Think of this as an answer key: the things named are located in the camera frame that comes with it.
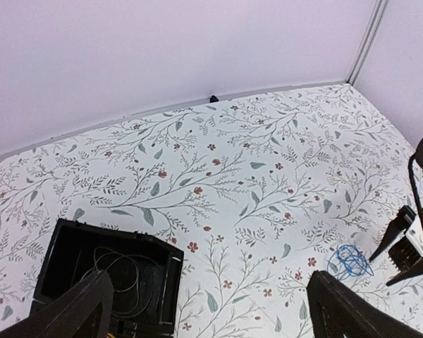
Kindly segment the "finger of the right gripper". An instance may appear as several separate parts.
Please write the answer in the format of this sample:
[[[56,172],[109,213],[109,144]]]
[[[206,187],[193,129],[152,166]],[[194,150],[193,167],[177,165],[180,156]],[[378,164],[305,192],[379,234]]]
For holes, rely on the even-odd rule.
[[[398,275],[394,276],[386,283],[386,285],[392,286],[403,280],[408,280],[410,278],[418,277],[420,275],[423,275],[423,258],[419,259],[411,268],[409,268],[405,272],[401,272]]]
[[[403,206],[397,216],[388,224],[380,245],[369,257],[369,261],[376,259],[396,240],[398,235],[406,232],[415,220],[415,216],[416,213],[409,206]]]

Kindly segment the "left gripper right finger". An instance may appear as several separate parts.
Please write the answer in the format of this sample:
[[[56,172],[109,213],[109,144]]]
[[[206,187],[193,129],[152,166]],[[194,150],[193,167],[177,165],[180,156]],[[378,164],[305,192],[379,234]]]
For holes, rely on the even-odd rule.
[[[423,334],[370,305],[326,271],[307,284],[315,337],[423,337]]]

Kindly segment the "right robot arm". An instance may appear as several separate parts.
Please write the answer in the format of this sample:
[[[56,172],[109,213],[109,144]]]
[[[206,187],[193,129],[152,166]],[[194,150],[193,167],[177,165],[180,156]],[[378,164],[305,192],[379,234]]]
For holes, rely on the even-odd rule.
[[[380,245],[369,257],[372,262],[384,251],[398,270],[386,285],[395,285],[403,280],[423,275],[423,204],[420,201],[413,165],[417,164],[423,173],[423,138],[411,155],[407,170],[417,210],[404,205],[397,216],[388,224]]]

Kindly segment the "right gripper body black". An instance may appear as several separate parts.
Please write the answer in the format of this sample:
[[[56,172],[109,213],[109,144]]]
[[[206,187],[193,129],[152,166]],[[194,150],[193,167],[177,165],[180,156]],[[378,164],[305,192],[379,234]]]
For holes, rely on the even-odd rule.
[[[417,250],[406,238],[406,232],[402,237],[388,250],[388,257],[398,271],[396,275],[405,272],[411,268],[421,257]]]

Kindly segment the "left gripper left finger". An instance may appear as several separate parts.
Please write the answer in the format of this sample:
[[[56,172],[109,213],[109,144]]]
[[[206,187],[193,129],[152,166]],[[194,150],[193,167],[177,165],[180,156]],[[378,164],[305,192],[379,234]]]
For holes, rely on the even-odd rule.
[[[96,271],[0,337],[107,337],[113,296],[108,273]]]

